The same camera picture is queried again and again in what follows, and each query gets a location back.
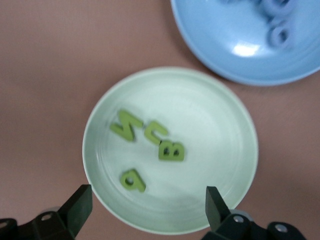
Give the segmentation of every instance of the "blue plate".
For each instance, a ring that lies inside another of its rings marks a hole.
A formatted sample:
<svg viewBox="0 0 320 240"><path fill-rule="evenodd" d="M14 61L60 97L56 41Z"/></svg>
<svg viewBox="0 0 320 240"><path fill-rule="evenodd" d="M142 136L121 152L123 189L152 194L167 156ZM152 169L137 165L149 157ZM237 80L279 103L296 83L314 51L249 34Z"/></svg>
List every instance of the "blue plate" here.
<svg viewBox="0 0 320 240"><path fill-rule="evenodd" d="M182 37L217 74L241 84L273 86L320 69L320 0L298 0L292 48L268 42L271 26L257 0L171 0Z"/></svg>

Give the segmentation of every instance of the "brown surface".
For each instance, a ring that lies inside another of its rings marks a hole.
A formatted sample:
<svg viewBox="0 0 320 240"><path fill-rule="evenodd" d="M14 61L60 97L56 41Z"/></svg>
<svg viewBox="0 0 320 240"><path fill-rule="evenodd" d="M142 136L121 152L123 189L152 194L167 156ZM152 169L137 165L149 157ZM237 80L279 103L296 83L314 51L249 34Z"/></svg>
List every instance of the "brown surface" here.
<svg viewBox="0 0 320 240"><path fill-rule="evenodd" d="M320 72L276 87L236 84L190 52L164 0L0 2L0 218L25 223L87 183L82 137L98 99L137 71L181 66L220 79L244 102L259 138L254 182L239 205L266 227L320 236ZM78 240L198 240L122 223L93 197Z"/></svg>

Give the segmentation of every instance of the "brown table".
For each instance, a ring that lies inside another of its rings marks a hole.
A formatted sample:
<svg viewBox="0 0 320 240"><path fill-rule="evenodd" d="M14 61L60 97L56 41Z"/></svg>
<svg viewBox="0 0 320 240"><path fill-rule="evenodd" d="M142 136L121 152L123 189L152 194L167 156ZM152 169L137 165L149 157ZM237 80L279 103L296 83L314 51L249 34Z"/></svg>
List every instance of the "brown table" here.
<svg viewBox="0 0 320 240"><path fill-rule="evenodd" d="M320 72L275 87L223 79L190 52L168 0L0 2L0 218L23 224L86 184L91 110L122 78L159 66L202 71L240 97L256 126L259 163L238 208L262 227L284 221L319 239ZM94 196L77 239L198 240L207 231L142 232Z"/></svg>

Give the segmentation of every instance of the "green letter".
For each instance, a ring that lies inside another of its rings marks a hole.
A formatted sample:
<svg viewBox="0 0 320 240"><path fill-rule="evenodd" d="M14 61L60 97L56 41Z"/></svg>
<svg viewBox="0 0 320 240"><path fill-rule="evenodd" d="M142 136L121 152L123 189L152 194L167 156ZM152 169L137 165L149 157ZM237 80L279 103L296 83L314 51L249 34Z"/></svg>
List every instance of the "green letter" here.
<svg viewBox="0 0 320 240"><path fill-rule="evenodd" d="M122 174L120 182L127 190L138 189L141 193L146 190L146 184L135 169L131 169Z"/></svg>
<svg viewBox="0 0 320 240"><path fill-rule="evenodd" d="M167 135L168 130L156 121L150 122L150 124L145 128L144 136L155 145L159 145L161 143L161 140L157 136L155 136L154 131L158 131L162 135Z"/></svg>
<svg viewBox="0 0 320 240"><path fill-rule="evenodd" d="M127 141L132 142L135 139L135 133L132 126L142 128L144 123L125 110L120 110L118 115L122 125L112 123L110 129Z"/></svg>
<svg viewBox="0 0 320 240"><path fill-rule="evenodd" d="M159 159L169 161L182 161L185 158L185 149L181 143L162 141L159 146Z"/></svg>

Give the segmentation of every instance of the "screw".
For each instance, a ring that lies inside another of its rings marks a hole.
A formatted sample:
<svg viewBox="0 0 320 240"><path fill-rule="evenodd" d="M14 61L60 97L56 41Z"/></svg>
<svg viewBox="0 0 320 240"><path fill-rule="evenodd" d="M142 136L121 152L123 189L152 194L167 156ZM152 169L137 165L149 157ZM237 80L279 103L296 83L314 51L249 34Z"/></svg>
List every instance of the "screw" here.
<svg viewBox="0 0 320 240"><path fill-rule="evenodd" d="M52 213L48 213L48 214L42 216L41 221L48 220L48 219L50 219L51 217L52 217Z"/></svg>
<svg viewBox="0 0 320 240"><path fill-rule="evenodd" d="M245 221L244 218L239 215L234 216L233 220L235 220L237 223L243 223Z"/></svg>
<svg viewBox="0 0 320 240"><path fill-rule="evenodd" d="M275 229L277 229L280 233L287 233L288 232L288 228L285 225L282 224L277 224L274 226Z"/></svg>
<svg viewBox="0 0 320 240"><path fill-rule="evenodd" d="M0 223L0 229L5 228L8 225L7 221L1 222Z"/></svg>

